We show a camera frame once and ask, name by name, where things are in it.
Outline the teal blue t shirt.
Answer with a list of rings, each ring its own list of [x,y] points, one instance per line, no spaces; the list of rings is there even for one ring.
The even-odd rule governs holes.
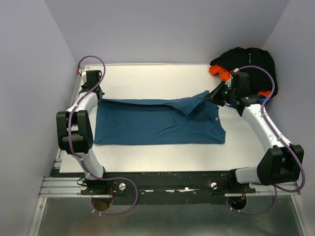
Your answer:
[[[204,97],[102,99],[97,107],[94,144],[224,144],[217,105]]]

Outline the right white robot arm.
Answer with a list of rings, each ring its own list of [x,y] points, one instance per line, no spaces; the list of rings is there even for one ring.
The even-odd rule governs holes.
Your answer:
[[[219,106],[231,105],[258,137],[264,156],[255,167],[232,170],[233,177],[226,181],[233,193],[243,189],[245,183],[277,185],[294,182],[302,175],[304,150],[293,145],[269,118],[264,102],[250,90],[250,77],[245,72],[232,72],[205,99]]]

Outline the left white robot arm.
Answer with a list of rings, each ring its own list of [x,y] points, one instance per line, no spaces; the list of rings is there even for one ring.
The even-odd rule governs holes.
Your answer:
[[[84,195],[107,195],[110,193],[108,180],[104,179],[105,168],[93,152],[93,132],[89,115],[104,93],[100,88],[103,74],[100,70],[88,70],[78,99],[63,112],[56,114],[59,148],[71,155],[84,171],[81,193]]]

